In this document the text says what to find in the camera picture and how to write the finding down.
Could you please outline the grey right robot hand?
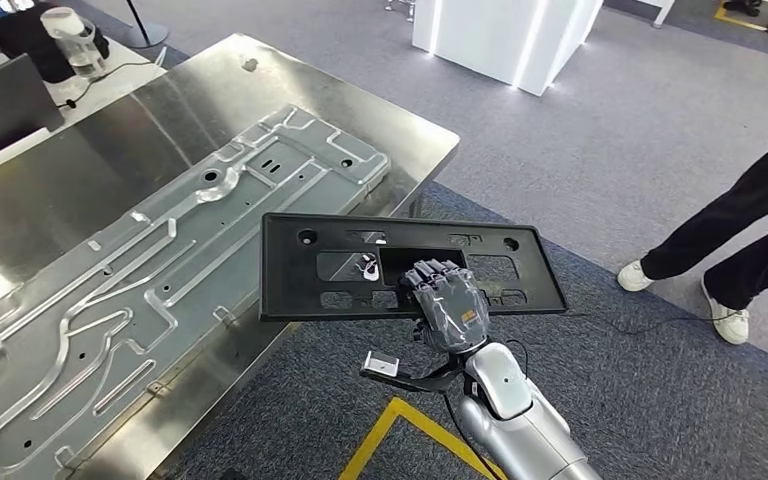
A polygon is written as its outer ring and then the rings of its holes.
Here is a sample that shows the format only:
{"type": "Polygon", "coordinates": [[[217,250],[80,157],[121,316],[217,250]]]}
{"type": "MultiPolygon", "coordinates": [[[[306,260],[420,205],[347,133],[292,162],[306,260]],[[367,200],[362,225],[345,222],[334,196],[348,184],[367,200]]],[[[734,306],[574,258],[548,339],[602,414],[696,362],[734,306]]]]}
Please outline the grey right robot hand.
{"type": "Polygon", "coordinates": [[[489,307],[473,272],[451,260],[420,260],[401,276],[418,303],[418,338],[435,351],[461,355],[488,341],[489,307]]]}

